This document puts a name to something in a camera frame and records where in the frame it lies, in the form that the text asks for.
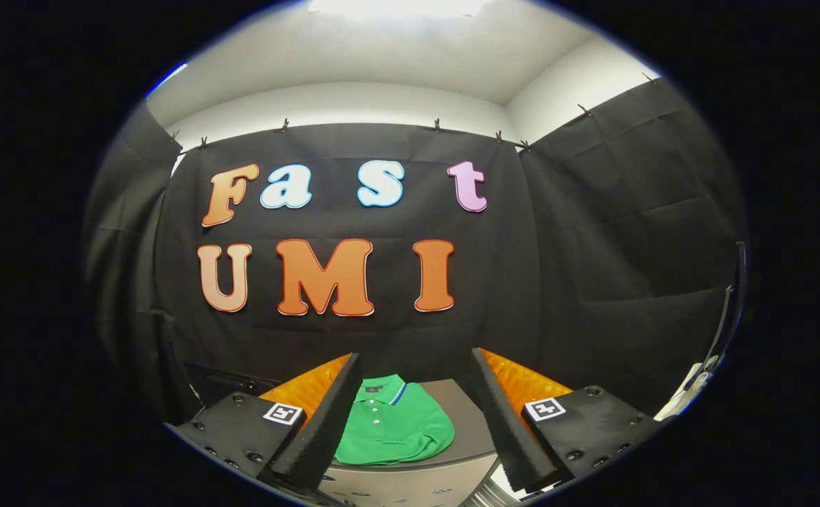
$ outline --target white ceiling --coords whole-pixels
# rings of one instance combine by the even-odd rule
[[[506,105],[596,33],[527,0],[472,17],[358,19],[304,0],[246,20],[148,98],[160,125],[242,96],[307,84],[429,87]]]

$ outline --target pink letter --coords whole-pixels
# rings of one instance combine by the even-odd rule
[[[448,167],[448,174],[454,177],[457,186],[457,202],[461,203],[466,211],[483,211],[488,201],[476,195],[476,182],[484,182],[484,174],[473,169],[470,161]]]

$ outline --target orange padding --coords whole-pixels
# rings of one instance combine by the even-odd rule
[[[529,429],[529,424],[523,419],[523,405],[530,401],[545,400],[546,398],[555,398],[570,394],[572,389],[558,382],[552,381],[544,375],[533,372],[526,366],[519,365],[504,357],[498,356],[496,353],[488,352],[485,349],[479,349],[482,356],[485,357],[491,371],[494,372],[497,382],[501,384],[501,389],[504,390],[504,395],[507,396],[507,401],[513,406],[517,417],[523,421],[523,426]]]
[[[306,426],[310,418],[313,417],[313,412],[316,412],[319,404],[323,402],[326,392],[332,387],[332,382],[335,381],[338,372],[342,371],[342,366],[348,362],[349,357],[351,357],[351,354],[348,353],[338,359],[332,359],[324,365],[316,366],[309,372],[279,385],[272,391],[264,392],[259,397],[263,400],[303,408],[306,412],[306,421],[304,421],[304,426]]]

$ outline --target black fabric backdrop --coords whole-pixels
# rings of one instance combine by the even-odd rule
[[[704,359],[747,225],[735,175],[665,80],[522,151],[541,256],[537,369],[664,406]]]
[[[198,407],[156,307],[153,250],[169,171],[181,145],[137,107],[107,148],[82,231],[86,299],[105,349],[133,394],[163,420]]]
[[[356,199],[356,172],[371,160],[399,161],[403,198],[388,208],[365,208]],[[458,203],[448,167],[471,161],[485,174],[480,213]],[[201,219],[217,173],[256,163],[234,218],[204,228]],[[268,174],[300,163],[310,167],[313,198],[303,208],[263,208]],[[346,318],[327,309],[301,317],[278,313],[282,260],[275,245],[305,239],[323,266],[340,240],[364,238],[373,315]],[[454,244],[448,260],[448,311],[414,308],[420,291],[424,239]],[[212,308],[201,292],[197,249],[223,248],[219,289],[232,289],[230,244],[252,247],[247,262],[248,301],[235,313]],[[367,378],[398,373],[407,382],[464,381],[475,346],[527,365],[537,360],[538,253],[532,204],[519,158],[510,144],[464,132],[436,134],[406,125],[313,125],[256,132],[209,144],[185,155],[169,183],[156,238],[156,279],[162,308],[175,318],[176,353],[182,359],[243,375],[288,380],[344,353],[359,353]]]
[[[131,138],[124,133],[107,158],[88,218],[100,224],[88,229],[88,276],[108,349],[172,420],[194,407],[182,361],[283,382],[357,352],[365,377],[464,385],[475,346],[570,388],[602,385],[654,413],[704,358],[734,280],[735,242],[746,237],[725,155],[664,80],[594,107],[519,154],[465,132],[312,125],[211,142],[189,151],[169,180],[178,145],[146,109],[131,123],[150,125],[134,137],[153,158],[120,158]],[[396,205],[365,208],[356,199],[356,171],[371,160],[404,166]],[[485,174],[481,213],[457,202],[446,169],[461,161]],[[234,218],[203,227],[211,177],[252,163],[261,175],[230,206]],[[292,163],[310,167],[313,198],[303,208],[263,208],[266,177]],[[305,239],[324,265],[353,237],[373,244],[367,286],[375,313],[279,314],[275,244]],[[413,244],[424,239],[454,244],[448,311],[414,309]],[[234,243],[250,244],[252,254],[248,302],[232,314],[204,300],[197,248]],[[230,269],[223,254],[223,293],[232,289]]]

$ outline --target folded shirt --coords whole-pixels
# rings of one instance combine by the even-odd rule
[[[415,382],[391,375],[365,379],[356,393],[335,459],[345,465],[394,465],[445,450],[454,427]]]

